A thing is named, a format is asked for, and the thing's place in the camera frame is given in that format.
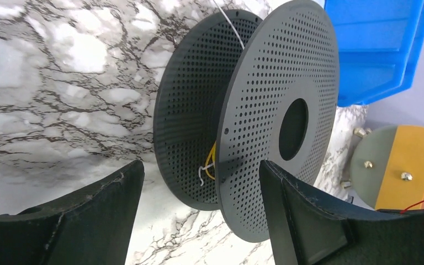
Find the black round spool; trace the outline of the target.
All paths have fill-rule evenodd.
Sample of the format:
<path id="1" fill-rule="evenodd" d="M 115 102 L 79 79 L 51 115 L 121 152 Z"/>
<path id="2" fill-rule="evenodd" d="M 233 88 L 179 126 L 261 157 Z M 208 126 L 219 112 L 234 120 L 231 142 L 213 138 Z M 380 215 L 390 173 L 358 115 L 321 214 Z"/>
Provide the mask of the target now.
<path id="1" fill-rule="evenodd" d="M 259 163 L 313 184 L 339 83 L 335 31 L 314 1 L 264 19 L 239 9 L 205 17 L 178 44 L 156 98 L 155 155 L 170 191 L 191 208 L 220 210 L 239 238 L 267 240 Z"/>

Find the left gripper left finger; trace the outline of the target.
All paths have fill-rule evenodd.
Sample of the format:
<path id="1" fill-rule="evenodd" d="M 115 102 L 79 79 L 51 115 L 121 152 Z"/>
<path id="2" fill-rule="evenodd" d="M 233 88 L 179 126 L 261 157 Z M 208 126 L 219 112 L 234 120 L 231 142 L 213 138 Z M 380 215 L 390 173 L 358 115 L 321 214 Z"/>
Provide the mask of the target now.
<path id="1" fill-rule="evenodd" d="M 133 161 L 105 178 L 16 215 L 0 215 L 0 264 L 124 264 L 144 165 Z"/>

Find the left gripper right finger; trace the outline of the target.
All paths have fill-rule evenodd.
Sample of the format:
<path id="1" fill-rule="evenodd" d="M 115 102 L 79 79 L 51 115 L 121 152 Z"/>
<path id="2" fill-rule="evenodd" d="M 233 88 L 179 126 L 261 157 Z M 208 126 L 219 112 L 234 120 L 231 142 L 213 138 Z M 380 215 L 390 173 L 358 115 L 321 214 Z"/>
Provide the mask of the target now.
<path id="1" fill-rule="evenodd" d="M 259 180 L 276 264 L 424 264 L 424 210 L 369 210 L 263 160 Z"/>

